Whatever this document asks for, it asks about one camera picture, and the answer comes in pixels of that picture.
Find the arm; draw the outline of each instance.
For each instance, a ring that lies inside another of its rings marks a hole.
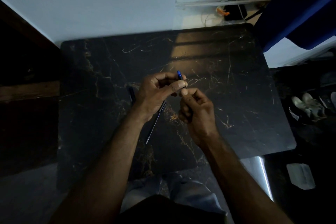
[[[134,106],[111,142],[84,179],[69,192],[50,223],[111,223],[114,220],[120,211],[144,123],[170,94],[176,94],[186,84],[173,73],[149,75],[143,80]]]
[[[203,150],[224,194],[235,223],[290,223],[221,138],[212,102],[198,89],[182,89],[179,118],[188,124],[194,142]]]

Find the hand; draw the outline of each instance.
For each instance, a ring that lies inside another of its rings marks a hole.
[[[213,103],[199,89],[182,89],[179,119],[188,124],[191,138],[198,146],[219,138]]]
[[[182,77],[183,80],[179,80],[177,73],[168,72],[146,76],[132,109],[144,122],[149,121],[169,95],[176,96],[178,90],[188,85],[184,81],[186,76],[182,75]]]

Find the jeans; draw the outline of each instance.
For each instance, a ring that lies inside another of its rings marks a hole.
[[[163,175],[168,184],[170,199],[181,205],[226,214],[218,203],[217,197],[204,184],[187,178],[182,178],[177,173]],[[153,176],[129,182],[125,192],[120,213],[147,197],[159,193],[162,176]]]

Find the forearm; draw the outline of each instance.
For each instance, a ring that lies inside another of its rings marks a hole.
[[[219,137],[201,146],[235,223],[292,223],[244,169],[236,154]]]
[[[144,122],[131,110],[102,156],[52,217],[52,223],[110,223],[119,213]]]

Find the table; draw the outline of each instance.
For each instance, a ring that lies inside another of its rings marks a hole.
[[[187,76],[214,103],[216,123],[239,158],[296,147],[251,24],[101,37],[61,45],[57,186],[85,172],[130,108],[127,87],[147,74]],[[207,163],[169,97],[149,144],[141,131],[129,179]]]

